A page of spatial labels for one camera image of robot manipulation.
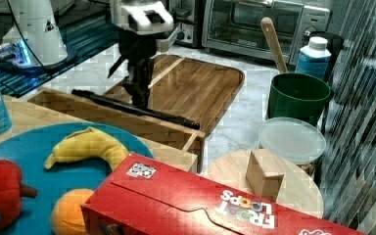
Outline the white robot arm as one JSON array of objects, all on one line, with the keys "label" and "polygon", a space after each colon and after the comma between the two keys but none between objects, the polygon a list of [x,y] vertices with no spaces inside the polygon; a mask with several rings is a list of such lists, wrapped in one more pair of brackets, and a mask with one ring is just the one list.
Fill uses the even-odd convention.
[{"label": "white robot arm", "polygon": [[120,57],[109,69],[111,77],[127,61],[122,86],[134,106],[146,109],[158,52],[157,40],[173,30],[173,17],[161,0],[110,0],[112,23],[117,27]]}]

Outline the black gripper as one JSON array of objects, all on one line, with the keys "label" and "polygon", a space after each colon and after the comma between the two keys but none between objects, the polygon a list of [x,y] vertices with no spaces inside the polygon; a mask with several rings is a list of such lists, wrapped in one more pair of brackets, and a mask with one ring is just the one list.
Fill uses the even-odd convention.
[{"label": "black gripper", "polygon": [[157,40],[153,35],[139,35],[128,30],[118,32],[120,57],[109,69],[111,77],[118,67],[127,60],[128,76],[122,81],[125,91],[131,96],[132,104],[147,109],[150,97],[149,85],[152,81],[157,53]]}]

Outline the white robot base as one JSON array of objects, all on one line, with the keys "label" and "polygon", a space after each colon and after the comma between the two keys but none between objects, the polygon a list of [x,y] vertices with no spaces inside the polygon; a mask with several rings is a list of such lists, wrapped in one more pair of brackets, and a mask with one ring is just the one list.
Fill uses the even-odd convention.
[{"label": "white robot base", "polygon": [[0,70],[56,71],[76,58],[65,44],[55,13],[63,14],[75,0],[0,0],[13,26],[0,43]]}]

